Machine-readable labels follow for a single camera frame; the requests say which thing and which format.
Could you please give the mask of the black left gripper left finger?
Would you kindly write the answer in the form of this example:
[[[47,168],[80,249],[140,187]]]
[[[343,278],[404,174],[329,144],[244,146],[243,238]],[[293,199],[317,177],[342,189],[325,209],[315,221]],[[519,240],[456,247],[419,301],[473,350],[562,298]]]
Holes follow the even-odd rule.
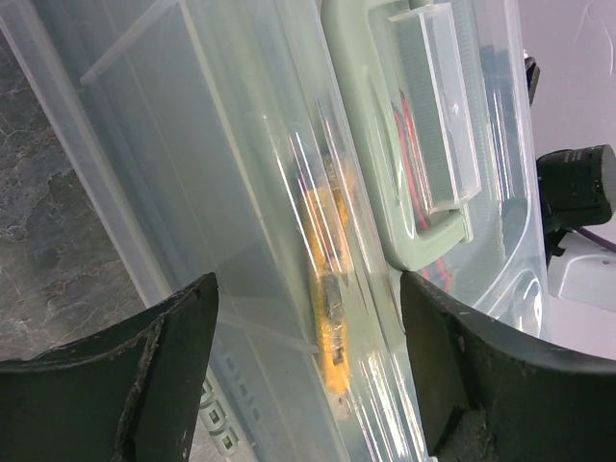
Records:
[[[217,317],[204,274],[86,338],[2,362],[2,460],[188,460]]]

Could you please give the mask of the red black utility knife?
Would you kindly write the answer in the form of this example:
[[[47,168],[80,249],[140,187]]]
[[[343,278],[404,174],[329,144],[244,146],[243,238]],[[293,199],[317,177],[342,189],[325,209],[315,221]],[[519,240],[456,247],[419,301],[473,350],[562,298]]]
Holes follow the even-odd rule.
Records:
[[[395,119],[398,129],[403,129],[400,142],[404,140],[409,145],[409,147],[402,148],[407,158],[406,165],[410,168],[410,172],[407,174],[408,188],[413,203],[416,228],[418,231],[424,232],[430,229],[431,221],[424,209],[424,181],[420,178],[419,171],[420,149],[409,105],[403,92],[400,93],[400,103],[401,113],[395,112]]]

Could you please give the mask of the translucent green tool box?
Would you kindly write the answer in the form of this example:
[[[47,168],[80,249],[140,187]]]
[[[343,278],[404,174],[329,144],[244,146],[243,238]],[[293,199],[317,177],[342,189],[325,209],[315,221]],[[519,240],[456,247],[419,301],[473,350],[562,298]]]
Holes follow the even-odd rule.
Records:
[[[226,461],[426,461],[414,272],[542,332],[547,276],[514,1],[5,1],[1,29],[147,305],[204,273],[196,426]],[[416,228],[395,112],[409,105]],[[325,389],[303,190],[348,212],[349,388]]]

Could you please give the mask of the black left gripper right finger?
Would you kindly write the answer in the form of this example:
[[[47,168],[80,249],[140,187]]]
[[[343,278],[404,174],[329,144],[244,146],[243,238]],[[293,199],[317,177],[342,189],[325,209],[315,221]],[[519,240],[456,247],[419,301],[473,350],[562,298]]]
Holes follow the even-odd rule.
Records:
[[[400,302],[430,456],[614,460],[614,361],[528,335],[414,272]]]

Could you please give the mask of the yellow utility knife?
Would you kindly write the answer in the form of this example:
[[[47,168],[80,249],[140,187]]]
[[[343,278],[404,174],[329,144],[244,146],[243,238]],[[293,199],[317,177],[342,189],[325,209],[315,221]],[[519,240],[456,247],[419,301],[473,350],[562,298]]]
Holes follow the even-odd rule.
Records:
[[[309,290],[314,314],[319,367],[327,392],[342,395],[349,388],[347,322],[342,286],[347,286],[352,262],[346,231],[333,231],[329,221],[348,223],[348,212],[330,154],[322,156],[326,184],[303,190],[301,218],[309,252]]]

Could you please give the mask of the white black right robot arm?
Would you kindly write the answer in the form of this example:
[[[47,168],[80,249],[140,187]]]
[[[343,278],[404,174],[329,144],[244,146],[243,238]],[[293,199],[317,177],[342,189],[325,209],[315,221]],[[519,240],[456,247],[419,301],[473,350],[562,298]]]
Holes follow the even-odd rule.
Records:
[[[591,230],[615,218],[615,152],[564,148],[536,160],[557,343],[615,357],[615,243]]]

